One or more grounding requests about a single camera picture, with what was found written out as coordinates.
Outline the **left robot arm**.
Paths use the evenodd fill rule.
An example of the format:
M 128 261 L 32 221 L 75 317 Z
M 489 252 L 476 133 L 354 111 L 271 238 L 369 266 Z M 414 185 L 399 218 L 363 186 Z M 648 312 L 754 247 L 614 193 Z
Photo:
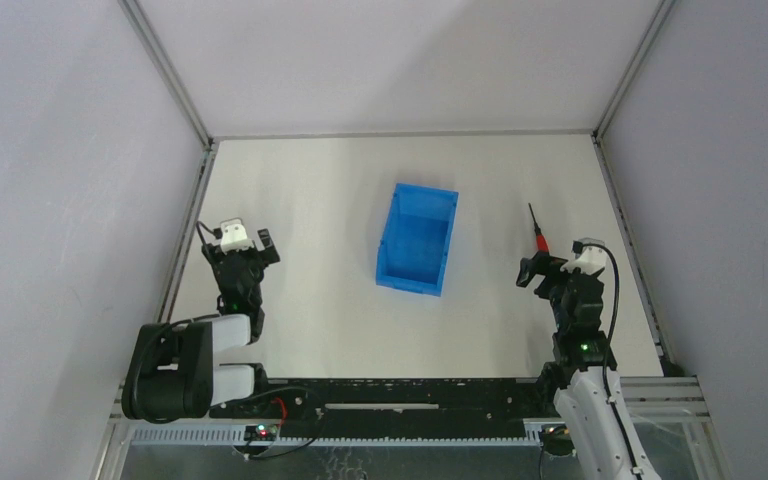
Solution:
M 261 284 L 280 255 L 266 229 L 252 239 L 242 223 L 224 222 L 203 243 L 219 295 L 213 314 L 143 325 L 121 395 L 124 416 L 154 424 L 201 418 L 213 407 L 252 397 L 257 364 L 217 362 L 218 354 L 257 342 L 265 312 Z

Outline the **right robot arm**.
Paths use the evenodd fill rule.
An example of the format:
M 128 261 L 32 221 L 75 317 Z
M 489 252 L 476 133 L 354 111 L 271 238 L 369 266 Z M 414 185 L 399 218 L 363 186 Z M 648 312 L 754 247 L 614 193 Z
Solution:
M 539 251 L 520 261 L 516 285 L 540 276 L 534 294 L 555 318 L 554 360 L 538 383 L 572 442 L 587 479 L 658 479 L 628 411 L 616 359 L 601 329 L 603 260 L 573 261 Z

